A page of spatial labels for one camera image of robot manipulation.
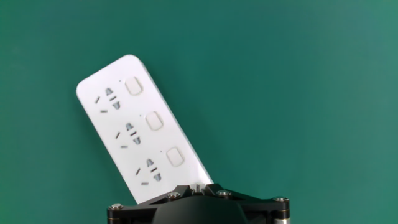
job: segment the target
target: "bolt head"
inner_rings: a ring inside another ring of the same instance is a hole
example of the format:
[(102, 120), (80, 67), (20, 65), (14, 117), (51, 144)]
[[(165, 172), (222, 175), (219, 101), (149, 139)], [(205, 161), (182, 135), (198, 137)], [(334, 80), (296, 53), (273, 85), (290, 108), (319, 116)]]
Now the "bolt head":
[(232, 192), (230, 192), (229, 190), (219, 190), (219, 191), (217, 191), (216, 194), (220, 197), (227, 197), (227, 196), (232, 195)]
[(178, 192), (170, 192), (167, 194), (167, 198), (171, 200), (175, 200), (181, 197), (181, 194)]
[(123, 208), (123, 205), (121, 205), (121, 204), (114, 204), (114, 205), (109, 206), (109, 208), (112, 209), (112, 210), (120, 210), (120, 209)]
[(276, 202), (286, 202), (289, 199), (287, 197), (283, 197), (283, 196), (276, 196), (276, 197), (273, 198), (273, 200), (276, 201)]

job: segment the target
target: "electrical outlet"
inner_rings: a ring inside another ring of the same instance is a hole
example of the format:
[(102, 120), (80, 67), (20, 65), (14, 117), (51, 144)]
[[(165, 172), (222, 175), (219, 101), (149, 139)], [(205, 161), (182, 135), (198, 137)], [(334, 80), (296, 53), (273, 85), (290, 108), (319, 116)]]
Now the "electrical outlet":
[(94, 73), (76, 93), (137, 203), (177, 185), (213, 183), (137, 57)]

